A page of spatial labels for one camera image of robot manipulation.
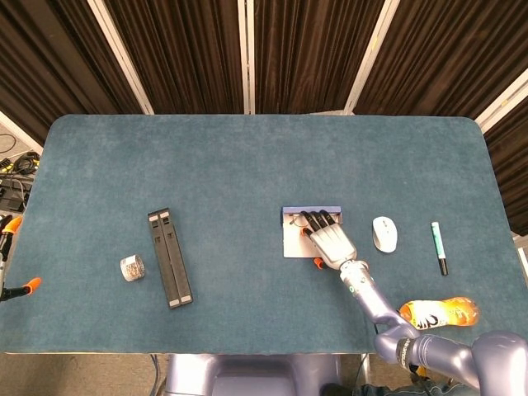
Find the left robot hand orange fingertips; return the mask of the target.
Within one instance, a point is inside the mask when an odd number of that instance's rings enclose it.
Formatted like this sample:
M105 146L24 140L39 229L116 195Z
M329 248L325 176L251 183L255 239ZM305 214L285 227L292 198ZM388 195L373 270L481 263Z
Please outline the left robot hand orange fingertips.
M23 297L33 294L41 285L41 278L36 277L17 288L7 288L5 278L7 273L7 260L12 247L12 240L22 223L22 217L13 218L6 216L1 221L1 301Z

